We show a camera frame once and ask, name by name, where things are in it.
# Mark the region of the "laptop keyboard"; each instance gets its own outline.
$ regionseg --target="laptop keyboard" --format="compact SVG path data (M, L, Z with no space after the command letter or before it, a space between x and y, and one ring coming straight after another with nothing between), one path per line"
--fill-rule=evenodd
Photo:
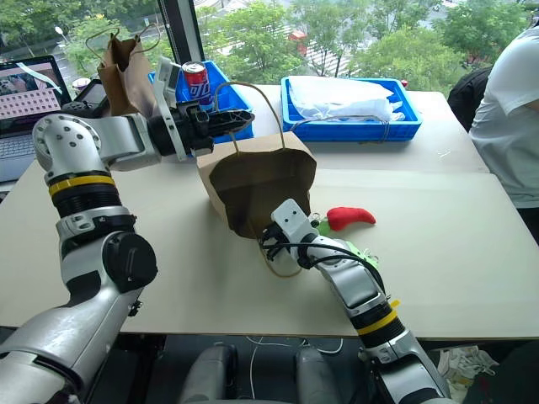
M0 141L0 158L17 157L34 154L32 136L17 136Z

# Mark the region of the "red can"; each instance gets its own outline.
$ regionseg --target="red can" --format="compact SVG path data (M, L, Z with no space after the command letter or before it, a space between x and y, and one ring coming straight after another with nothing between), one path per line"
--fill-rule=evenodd
M213 97L210 90L210 78L204 63L188 61L182 66L185 81L189 87L189 96L199 102L203 110L213 109Z

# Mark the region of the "blue plastic crate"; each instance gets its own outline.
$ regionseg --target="blue plastic crate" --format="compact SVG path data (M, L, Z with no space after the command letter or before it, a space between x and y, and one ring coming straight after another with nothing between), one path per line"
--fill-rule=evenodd
M385 124L371 121L314 121L298 125L294 129L297 137L303 141L409 141L421 126L421 118L414 109L403 85L391 78L351 78L375 82L393 92L388 97L391 103L403 101L403 106L395 112L403 112L406 119L389 123L386 133ZM283 105L283 129L290 130L304 118L297 112L290 98L290 80L284 77L280 82Z
M208 71L208 78L210 78L210 91L215 95L216 88L222 82L229 82L227 76L221 71L219 67L213 61L204 61L206 70ZM153 82L155 73L148 74L150 82ZM242 94L238 93L234 88L227 86L219 90L219 110L226 109L245 109L248 112L253 110L253 107L246 101ZM189 88L183 72L180 73L178 84L176 85L176 101L184 102L189 101ZM249 139L253 137L253 127L249 125L247 128L234 133L234 137L237 140ZM224 143L225 141L232 141L230 135L219 136L214 139L215 143Z

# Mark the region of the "brown paper bag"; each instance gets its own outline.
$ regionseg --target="brown paper bag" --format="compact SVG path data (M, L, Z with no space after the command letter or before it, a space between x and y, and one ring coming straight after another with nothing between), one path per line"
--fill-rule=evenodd
M271 224L271 212L289 198L311 213L309 189L317 163L292 132L284 139L272 135L238 141L237 148L221 143L196 164L213 207L239 236L260 238Z
M107 50L100 57L98 67L99 78L109 99L110 114L117 116L140 112L149 119L157 112L157 102L148 80L148 73L153 69L144 52L157 46L160 36L156 44L143 49L141 34L144 31L128 40L119 40L118 32L110 34ZM87 46L90 39L102 33L88 38Z

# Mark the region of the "yellow ring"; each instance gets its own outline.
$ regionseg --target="yellow ring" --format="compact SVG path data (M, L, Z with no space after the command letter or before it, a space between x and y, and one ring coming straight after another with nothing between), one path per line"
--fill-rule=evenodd
M59 183L55 183L49 187L49 195L53 196L54 194L71 187L76 187L78 185L85 185L87 183L110 183L116 185L114 179L107 177L105 175L86 175L84 177L75 177L64 179Z
M387 324L389 324L390 322L392 322L396 318L397 318L397 311L391 310L391 313L389 313L387 316L381 318L377 322L373 322L370 326L360 328L359 330L356 330L356 331L357 331L357 333L359 335L370 334L371 332L374 332L374 331L386 326Z

